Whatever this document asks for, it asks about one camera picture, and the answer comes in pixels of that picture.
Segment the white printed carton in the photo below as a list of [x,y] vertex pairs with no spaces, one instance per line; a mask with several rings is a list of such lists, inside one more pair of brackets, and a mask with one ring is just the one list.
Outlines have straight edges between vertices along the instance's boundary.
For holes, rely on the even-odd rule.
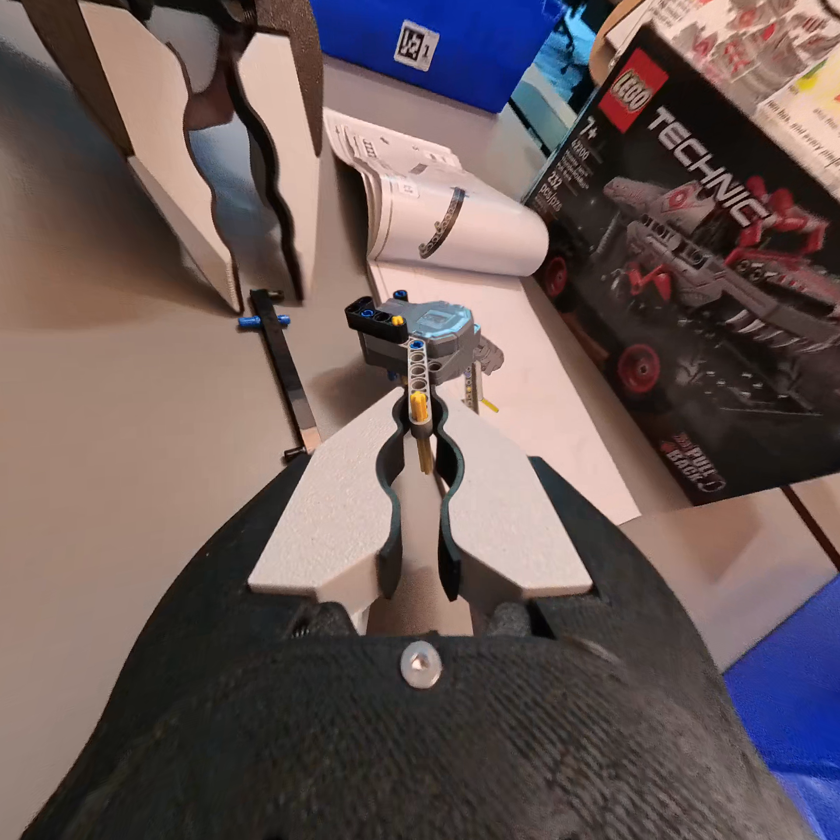
[[620,2],[595,39],[591,69],[597,60],[612,68],[643,25],[838,198],[838,2]]

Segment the white instruction booklet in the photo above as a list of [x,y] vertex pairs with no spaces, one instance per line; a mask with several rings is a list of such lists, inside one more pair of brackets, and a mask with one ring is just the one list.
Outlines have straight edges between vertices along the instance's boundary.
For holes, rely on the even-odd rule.
[[523,287],[548,253],[542,219],[467,172],[449,148],[338,111],[323,112],[332,152],[360,176],[373,298],[471,310],[503,355],[472,408],[541,457],[614,524],[640,516]]

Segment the blue plastic bin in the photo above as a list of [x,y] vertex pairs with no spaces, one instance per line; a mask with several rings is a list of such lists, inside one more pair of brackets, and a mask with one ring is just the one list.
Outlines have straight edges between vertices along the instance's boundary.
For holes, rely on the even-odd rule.
[[555,1],[310,1],[322,52],[500,112],[565,12]]
[[724,673],[742,723],[821,839],[839,838],[839,578]]

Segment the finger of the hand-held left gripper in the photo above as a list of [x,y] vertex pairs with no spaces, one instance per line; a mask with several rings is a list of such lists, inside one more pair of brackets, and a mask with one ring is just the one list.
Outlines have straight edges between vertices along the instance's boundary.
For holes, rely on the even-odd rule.
[[308,299],[317,250],[322,113],[312,133],[291,42],[258,32],[227,74],[234,110],[248,136],[257,194],[276,219],[290,288]]
[[237,267],[217,229],[214,191],[186,137],[190,89],[181,61],[127,9],[80,2],[80,12],[128,131],[130,169],[197,275],[241,314]]

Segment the grey toy brick motor assembly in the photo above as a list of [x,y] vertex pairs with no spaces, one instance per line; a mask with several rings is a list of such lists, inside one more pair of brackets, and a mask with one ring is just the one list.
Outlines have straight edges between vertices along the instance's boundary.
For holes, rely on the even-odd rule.
[[479,413],[480,405],[487,404],[482,376],[501,368],[503,352],[483,336],[467,307],[447,301],[410,302],[405,290],[395,291],[381,304],[372,297],[357,298],[344,315],[360,338],[365,362],[401,383],[419,465],[430,475],[436,387],[462,377],[464,402]]

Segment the long black toy brick beam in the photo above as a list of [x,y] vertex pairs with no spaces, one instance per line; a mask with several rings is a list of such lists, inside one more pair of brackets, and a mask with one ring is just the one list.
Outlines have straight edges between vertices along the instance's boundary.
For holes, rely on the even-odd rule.
[[288,464],[301,455],[311,455],[320,446],[322,438],[287,340],[286,330],[291,325],[291,317],[277,309],[283,299],[283,294],[277,290],[251,290],[249,302],[253,314],[238,318],[238,329],[241,332],[258,331],[266,346],[295,434],[296,443],[283,453],[283,460]]

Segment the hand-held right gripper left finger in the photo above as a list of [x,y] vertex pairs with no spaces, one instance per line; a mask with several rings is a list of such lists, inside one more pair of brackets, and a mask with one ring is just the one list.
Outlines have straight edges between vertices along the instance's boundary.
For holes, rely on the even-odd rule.
[[396,591],[406,393],[396,387],[321,444],[248,578],[253,592],[340,604],[365,633],[371,605]]

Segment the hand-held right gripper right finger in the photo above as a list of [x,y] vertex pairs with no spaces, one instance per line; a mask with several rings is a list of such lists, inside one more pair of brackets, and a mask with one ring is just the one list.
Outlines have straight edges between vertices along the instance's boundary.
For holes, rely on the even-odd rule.
[[594,582],[530,457],[459,402],[434,399],[435,468],[445,488],[437,574],[463,602],[469,635],[504,604],[591,595]]

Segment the black toy truck set box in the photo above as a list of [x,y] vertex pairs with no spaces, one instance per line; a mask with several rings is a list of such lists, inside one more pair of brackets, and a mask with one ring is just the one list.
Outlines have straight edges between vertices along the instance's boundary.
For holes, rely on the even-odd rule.
[[524,204],[536,281],[693,504],[838,474],[838,203],[652,25]]

